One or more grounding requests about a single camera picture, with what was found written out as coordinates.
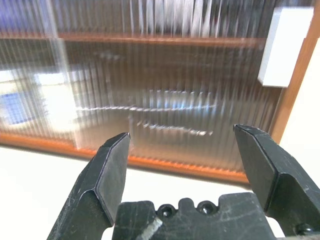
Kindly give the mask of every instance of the white table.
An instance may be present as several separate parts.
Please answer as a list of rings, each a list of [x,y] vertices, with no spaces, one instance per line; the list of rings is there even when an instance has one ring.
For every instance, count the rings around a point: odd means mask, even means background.
[[[65,156],[0,147],[0,239],[45,240],[79,173],[87,164]],[[195,206],[204,200],[218,205],[222,194],[246,192],[236,185],[128,169],[123,202],[150,200],[155,208],[191,198]],[[276,237],[283,233],[271,219]],[[107,229],[102,239],[112,237]]]

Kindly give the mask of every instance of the screw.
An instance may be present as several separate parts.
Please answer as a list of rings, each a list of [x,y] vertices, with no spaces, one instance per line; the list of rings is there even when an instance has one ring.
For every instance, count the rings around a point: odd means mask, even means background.
[[[168,219],[173,217],[176,214],[176,209],[171,204],[161,205],[156,212],[157,216],[161,219]]]
[[[198,204],[198,206],[196,207],[196,209],[198,212],[205,214],[205,215],[211,215],[211,214],[215,214],[216,212],[218,212],[218,207],[210,201],[200,202]]]

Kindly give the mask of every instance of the ribbed panel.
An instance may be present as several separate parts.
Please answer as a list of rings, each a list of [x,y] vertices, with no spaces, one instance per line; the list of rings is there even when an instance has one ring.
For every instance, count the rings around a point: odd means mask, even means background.
[[[0,0],[0,131],[243,171],[233,124],[269,131],[257,81],[275,6],[312,0]]]

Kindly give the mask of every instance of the wooden frame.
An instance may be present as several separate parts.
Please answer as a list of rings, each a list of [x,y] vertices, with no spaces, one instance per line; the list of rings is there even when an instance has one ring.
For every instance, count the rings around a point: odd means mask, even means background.
[[[27,39],[45,39],[38,34],[2,34],[0,39],[19,38]],[[127,43],[148,43],[148,44],[168,44],[168,45],[197,45],[197,46],[225,46],[225,47],[246,47],[256,48],[264,44],[264,38],[169,38],[169,37],[137,37],[119,35],[91,35],[60,33],[59,37],[66,41],[81,42],[127,42]],[[296,66],[291,78],[290,85],[284,89],[279,100],[278,107],[274,116],[274,121],[270,128],[272,138],[280,143],[282,135],[285,131],[291,110],[294,106],[300,86],[305,76],[309,61],[313,54],[317,40],[320,37],[320,1],[317,2],[314,9],[314,16],[306,38],[303,41]],[[65,154],[73,157],[81,157],[91,159],[96,153],[89,149],[77,149],[74,143],[70,141],[47,140],[39,137],[21,136],[15,134],[1,133],[0,143],[11,146],[25,147],[45,152],[54,152]],[[152,168],[162,171],[189,174],[194,176],[202,176],[208,178],[217,178],[227,181],[235,181],[248,183],[245,173],[215,169],[212,167],[203,167],[197,165],[189,165],[183,163],[175,163],[162,161],[157,159],[139,158],[129,156],[128,163],[131,166]]]
[[[314,52],[317,40],[320,37],[320,1],[317,1],[314,8],[314,15],[309,31],[302,43],[302,47],[295,64],[288,88],[282,91],[274,121],[271,126],[271,137],[279,144],[285,132],[292,108],[294,107],[300,86],[304,80],[311,56]]]

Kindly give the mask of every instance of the blue object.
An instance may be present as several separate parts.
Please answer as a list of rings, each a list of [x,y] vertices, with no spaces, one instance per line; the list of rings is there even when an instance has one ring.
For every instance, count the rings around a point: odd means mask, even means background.
[[[14,92],[0,95],[0,101],[6,113],[6,121],[8,124],[21,124],[31,120],[24,110],[21,93]]]

